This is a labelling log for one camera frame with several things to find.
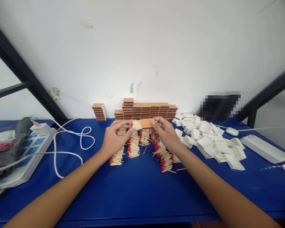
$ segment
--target power plug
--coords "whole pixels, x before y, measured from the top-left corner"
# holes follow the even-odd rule
[[[50,135],[53,131],[53,129],[47,123],[40,123],[39,126],[32,125],[30,129],[39,136]]]

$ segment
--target power strip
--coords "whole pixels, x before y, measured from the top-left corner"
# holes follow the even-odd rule
[[[245,136],[241,138],[240,141],[271,163],[276,164],[285,161],[284,151],[281,151],[255,135]]]
[[[57,130],[54,128],[52,128],[52,132],[48,135],[38,136],[36,133],[32,132],[26,140],[26,145],[23,148],[22,155],[19,159],[35,153],[45,153],[52,142],[55,133],[57,133]],[[11,173],[0,179],[0,189],[15,187],[28,181],[43,155],[44,154],[31,156],[18,163]]]

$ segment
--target gray bag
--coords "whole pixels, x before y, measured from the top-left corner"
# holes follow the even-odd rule
[[[15,143],[12,148],[0,152],[0,168],[16,162],[21,156],[21,151],[25,145],[26,139],[31,133],[32,122],[29,117],[24,117],[16,126],[1,128],[0,132],[15,130]]]

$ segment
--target blue table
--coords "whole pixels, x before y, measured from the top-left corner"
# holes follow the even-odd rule
[[[101,147],[105,128],[113,119],[97,122],[95,119],[74,120],[66,126],[68,130],[81,132],[85,126],[92,127],[91,135],[96,142],[89,150],[82,150],[79,136],[61,133],[57,135],[58,151],[78,153],[84,161]],[[218,122],[236,129],[248,128],[239,121]],[[254,134],[270,142],[255,131],[241,132],[239,138]],[[228,133],[225,138],[233,138]],[[84,138],[83,146],[92,143]],[[48,151],[53,151],[53,144]],[[154,148],[147,147],[145,155],[127,159],[122,166],[110,167],[106,162],[82,189],[58,223],[58,227],[129,225],[169,222],[219,220],[219,216],[186,170],[160,172],[159,160],[151,157]],[[227,163],[205,160],[196,147],[191,150],[213,171],[240,191],[273,218],[285,218],[285,171],[281,167],[265,169],[273,164],[249,148],[247,159],[241,161],[245,171],[229,168]],[[67,175],[80,165],[72,155],[58,154],[58,170]],[[9,190],[0,201],[0,227],[17,212],[53,186],[60,179],[53,167],[53,154],[44,155],[30,180]],[[181,163],[173,166],[182,168]]]

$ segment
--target electrical outlet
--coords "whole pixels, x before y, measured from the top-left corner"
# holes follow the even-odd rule
[[[21,154],[20,154],[20,157],[26,152],[27,148],[23,149]]]
[[[12,172],[8,173],[5,177],[9,177],[9,176],[11,176],[11,174],[12,174]]]
[[[45,139],[45,138],[37,139],[37,140],[35,141],[35,143],[33,144],[33,146],[42,144],[42,142],[44,141],[44,139]]]
[[[23,161],[21,161],[20,163],[18,163],[18,164],[16,165],[16,168],[21,168],[21,167],[26,166],[26,165],[29,163],[30,160],[31,160],[31,157],[26,158],[25,160],[23,160]]]
[[[24,147],[29,147],[32,144],[33,140],[26,140],[26,144]]]
[[[36,137],[38,137],[38,134],[35,133],[35,132],[33,132],[33,133],[29,136],[29,138],[36,138]]]
[[[25,156],[34,154],[35,152],[37,152],[38,149],[39,149],[38,146],[37,146],[37,147],[31,147],[31,148],[27,151],[27,153],[25,154]]]

